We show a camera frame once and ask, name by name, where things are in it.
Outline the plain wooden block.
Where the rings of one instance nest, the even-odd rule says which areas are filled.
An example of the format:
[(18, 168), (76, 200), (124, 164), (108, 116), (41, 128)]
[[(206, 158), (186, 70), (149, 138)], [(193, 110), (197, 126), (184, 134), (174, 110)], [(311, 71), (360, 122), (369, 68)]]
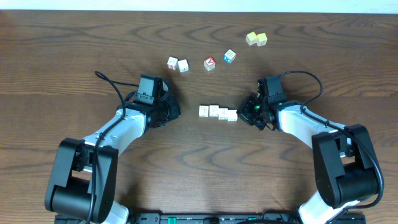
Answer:
[(209, 117), (209, 106), (208, 105), (200, 105), (199, 106), (199, 117)]
[(218, 108), (218, 119), (220, 119), (220, 120), (228, 119), (228, 109), (227, 108)]
[(189, 64), (186, 59), (179, 60), (177, 63), (178, 63), (178, 68), (179, 68), (180, 72), (189, 71)]
[(228, 119), (229, 122), (235, 122), (238, 120), (237, 110), (228, 110)]

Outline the wooden block green edge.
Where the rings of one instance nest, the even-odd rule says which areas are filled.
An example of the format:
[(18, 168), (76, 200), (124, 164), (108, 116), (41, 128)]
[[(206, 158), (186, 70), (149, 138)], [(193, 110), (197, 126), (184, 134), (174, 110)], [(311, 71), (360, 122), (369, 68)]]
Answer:
[(209, 106), (209, 117), (218, 117), (219, 116), (219, 106), (218, 105), (210, 105)]

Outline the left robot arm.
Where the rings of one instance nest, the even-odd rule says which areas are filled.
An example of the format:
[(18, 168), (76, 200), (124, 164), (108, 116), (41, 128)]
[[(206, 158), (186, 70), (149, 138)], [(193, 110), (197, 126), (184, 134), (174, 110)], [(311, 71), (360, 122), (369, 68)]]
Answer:
[(169, 95), (148, 105), (137, 95), (115, 116), (83, 139), (65, 138), (58, 146), (45, 208), (87, 223), (127, 220), (128, 209), (114, 201), (118, 157), (149, 128), (159, 128), (180, 116), (179, 103)]

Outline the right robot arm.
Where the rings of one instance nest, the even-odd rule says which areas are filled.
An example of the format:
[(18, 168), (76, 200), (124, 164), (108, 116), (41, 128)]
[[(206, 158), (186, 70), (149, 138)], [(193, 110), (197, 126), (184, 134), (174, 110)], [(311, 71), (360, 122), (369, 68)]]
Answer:
[(311, 150), (317, 191), (302, 204), (299, 223), (333, 223), (351, 209), (377, 205), (384, 178), (368, 130), (331, 122), (284, 95), (250, 96), (238, 116), (260, 130), (291, 134)]

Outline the red sided wooden block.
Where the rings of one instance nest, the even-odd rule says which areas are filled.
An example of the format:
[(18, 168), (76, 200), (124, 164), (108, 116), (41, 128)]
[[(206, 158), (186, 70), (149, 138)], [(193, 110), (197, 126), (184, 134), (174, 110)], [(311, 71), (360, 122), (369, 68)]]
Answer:
[(169, 57), (167, 67), (168, 69), (176, 70), (178, 68), (178, 59), (175, 57)]

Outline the blue sided wooden block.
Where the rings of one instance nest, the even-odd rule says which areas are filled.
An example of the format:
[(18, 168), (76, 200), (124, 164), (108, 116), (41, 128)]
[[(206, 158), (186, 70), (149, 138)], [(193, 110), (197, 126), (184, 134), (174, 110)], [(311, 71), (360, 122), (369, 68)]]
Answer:
[(234, 59), (236, 58), (236, 53), (229, 49), (225, 54), (224, 54), (224, 61), (226, 63), (231, 63)]

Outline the red letter A block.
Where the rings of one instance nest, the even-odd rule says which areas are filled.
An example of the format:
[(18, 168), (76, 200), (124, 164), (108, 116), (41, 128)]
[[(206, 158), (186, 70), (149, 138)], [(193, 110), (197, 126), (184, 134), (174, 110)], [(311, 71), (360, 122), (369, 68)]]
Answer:
[(216, 62), (213, 57), (208, 57), (204, 60), (205, 68), (210, 71), (216, 67)]

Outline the yellow wooden block right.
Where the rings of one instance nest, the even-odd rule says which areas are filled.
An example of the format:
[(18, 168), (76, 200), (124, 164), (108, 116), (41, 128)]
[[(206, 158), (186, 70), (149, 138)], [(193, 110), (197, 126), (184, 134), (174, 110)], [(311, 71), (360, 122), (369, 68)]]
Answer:
[(263, 46), (267, 44), (267, 36), (265, 33), (260, 33), (257, 35), (257, 46)]

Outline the yellow wooden block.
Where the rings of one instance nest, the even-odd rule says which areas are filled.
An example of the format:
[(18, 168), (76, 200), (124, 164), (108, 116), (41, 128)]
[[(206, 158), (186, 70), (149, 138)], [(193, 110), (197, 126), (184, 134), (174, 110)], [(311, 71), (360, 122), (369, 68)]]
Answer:
[(263, 46), (267, 44), (267, 36), (265, 33), (260, 33), (257, 35), (257, 46)]
[(246, 35), (246, 42), (248, 45), (253, 45), (257, 43), (257, 34), (255, 32), (250, 32)]

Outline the yellow wooden block left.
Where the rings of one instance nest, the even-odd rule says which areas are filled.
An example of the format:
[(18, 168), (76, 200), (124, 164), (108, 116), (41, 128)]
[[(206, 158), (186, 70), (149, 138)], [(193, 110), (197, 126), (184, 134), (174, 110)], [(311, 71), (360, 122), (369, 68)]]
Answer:
[(250, 32), (246, 35), (246, 42), (248, 45), (253, 45), (257, 43), (257, 34), (255, 32)]

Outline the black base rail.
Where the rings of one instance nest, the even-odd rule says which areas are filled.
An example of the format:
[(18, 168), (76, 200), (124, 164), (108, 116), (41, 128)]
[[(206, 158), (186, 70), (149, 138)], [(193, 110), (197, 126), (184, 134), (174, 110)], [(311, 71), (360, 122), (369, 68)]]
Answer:
[[(233, 224), (249, 220), (260, 221), (260, 223), (301, 223), (299, 216), (291, 212), (279, 212), (277, 210), (266, 210), (261, 215), (256, 214), (168, 214), (159, 213), (137, 213), (129, 214), (127, 221), (119, 221), (118, 217), (107, 218), (104, 223), (132, 223), (132, 224)], [(85, 221), (68, 215), (56, 215), (55, 224), (84, 223)], [(361, 214), (346, 214), (337, 218), (331, 223), (338, 224), (366, 224), (366, 218)]]

